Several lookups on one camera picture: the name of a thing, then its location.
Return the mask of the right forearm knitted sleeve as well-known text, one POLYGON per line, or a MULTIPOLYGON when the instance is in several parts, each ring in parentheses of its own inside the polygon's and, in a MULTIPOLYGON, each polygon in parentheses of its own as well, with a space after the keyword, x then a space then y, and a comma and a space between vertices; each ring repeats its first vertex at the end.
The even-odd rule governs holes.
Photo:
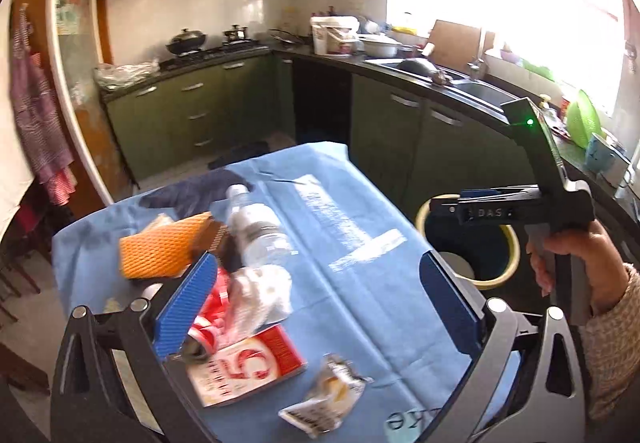
POLYGON ((628 283, 622 299, 580 330, 591 378, 591 420, 610 415, 639 373, 639 273, 631 264, 624 268, 628 283))

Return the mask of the person's right hand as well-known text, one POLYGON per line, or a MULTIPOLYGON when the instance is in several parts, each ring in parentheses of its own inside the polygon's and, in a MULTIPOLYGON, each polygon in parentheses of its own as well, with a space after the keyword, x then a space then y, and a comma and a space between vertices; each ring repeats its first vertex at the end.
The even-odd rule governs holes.
POLYGON ((629 274, 599 221, 556 233, 545 224, 528 225, 525 232, 526 253, 541 295, 553 297, 570 324, 585 325, 623 299, 629 274))

